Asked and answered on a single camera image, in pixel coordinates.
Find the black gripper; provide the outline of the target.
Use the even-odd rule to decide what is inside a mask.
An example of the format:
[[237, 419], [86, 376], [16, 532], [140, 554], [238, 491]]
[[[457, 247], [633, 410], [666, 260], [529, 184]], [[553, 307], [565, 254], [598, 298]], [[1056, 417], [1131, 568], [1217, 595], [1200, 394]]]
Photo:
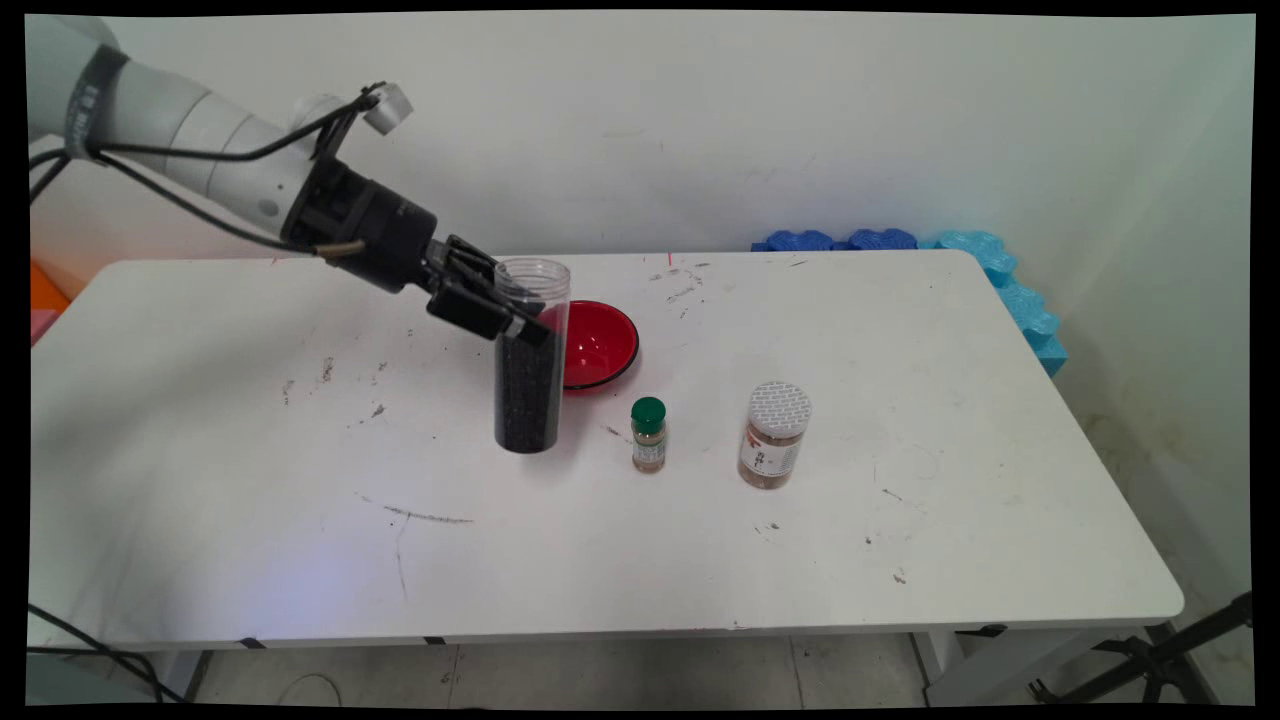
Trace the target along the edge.
[[442, 279], [431, 288], [428, 246], [438, 219], [339, 160], [311, 168], [283, 224], [283, 241], [389, 293], [429, 290], [428, 313], [489, 341], [545, 345], [553, 331], [538, 318], [527, 282], [499, 272], [499, 263], [457, 234], [442, 241]]

